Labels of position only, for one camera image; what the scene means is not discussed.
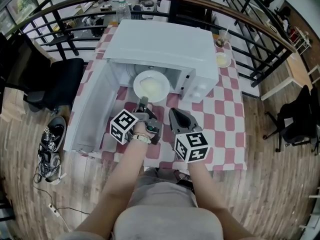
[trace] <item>small plate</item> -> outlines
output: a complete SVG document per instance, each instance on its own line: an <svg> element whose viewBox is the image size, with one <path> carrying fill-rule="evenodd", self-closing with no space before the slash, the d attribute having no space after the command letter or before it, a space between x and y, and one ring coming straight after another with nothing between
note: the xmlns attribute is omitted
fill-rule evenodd
<svg viewBox="0 0 320 240"><path fill-rule="evenodd" d="M159 101L164 100L169 94L170 83L164 74L162 74L158 71L155 71L155 70L147 70L147 71L141 72L140 74L138 74L136 76L136 78L133 81L133 90L134 90L135 94L140 99L143 96L148 96L148 95L146 95L146 92L143 90L142 86L140 85L140 82L146 78L154 78L161 85L161 88L158 93L148 97L148 102L155 103L155 102L159 102Z"/></svg>
<svg viewBox="0 0 320 240"><path fill-rule="evenodd" d="M223 52L217 52L215 54L215 59L217 66L220 68L227 68L231 65L231 58Z"/></svg>

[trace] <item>water bottle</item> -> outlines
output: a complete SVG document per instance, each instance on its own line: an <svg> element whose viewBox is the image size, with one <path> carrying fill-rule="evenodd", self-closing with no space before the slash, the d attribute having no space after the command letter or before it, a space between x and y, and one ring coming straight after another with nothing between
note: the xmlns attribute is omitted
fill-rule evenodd
<svg viewBox="0 0 320 240"><path fill-rule="evenodd" d="M131 20L131 12L126 0L119 0L118 8L116 9L116 20L120 24L122 20Z"/></svg>

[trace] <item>person's right hand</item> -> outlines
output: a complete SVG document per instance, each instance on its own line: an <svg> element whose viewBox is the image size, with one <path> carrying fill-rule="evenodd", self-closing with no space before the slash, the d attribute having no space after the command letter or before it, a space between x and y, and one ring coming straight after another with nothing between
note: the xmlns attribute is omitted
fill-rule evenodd
<svg viewBox="0 0 320 240"><path fill-rule="evenodd" d="M143 121L137 122L133 128L133 134L145 134L150 139L152 139L155 135L147 132L146 123Z"/></svg>

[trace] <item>open microwave door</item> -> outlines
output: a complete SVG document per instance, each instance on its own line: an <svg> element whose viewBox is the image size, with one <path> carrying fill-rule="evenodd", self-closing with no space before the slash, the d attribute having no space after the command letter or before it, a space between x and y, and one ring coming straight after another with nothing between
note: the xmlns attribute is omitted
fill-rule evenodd
<svg viewBox="0 0 320 240"><path fill-rule="evenodd" d="M117 98L119 81L106 60L94 60L84 72L74 100L63 149L89 153L99 150L110 113Z"/></svg>

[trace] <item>person's lap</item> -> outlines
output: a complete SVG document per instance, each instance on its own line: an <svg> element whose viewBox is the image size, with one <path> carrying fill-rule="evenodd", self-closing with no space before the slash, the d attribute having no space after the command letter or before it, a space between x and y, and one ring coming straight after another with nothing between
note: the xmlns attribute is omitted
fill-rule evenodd
<svg viewBox="0 0 320 240"><path fill-rule="evenodd" d="M159 182L170 182L176 184L178 182L175 171L173 169L148 168L137 179L135 188L156 184Z"/></svg>

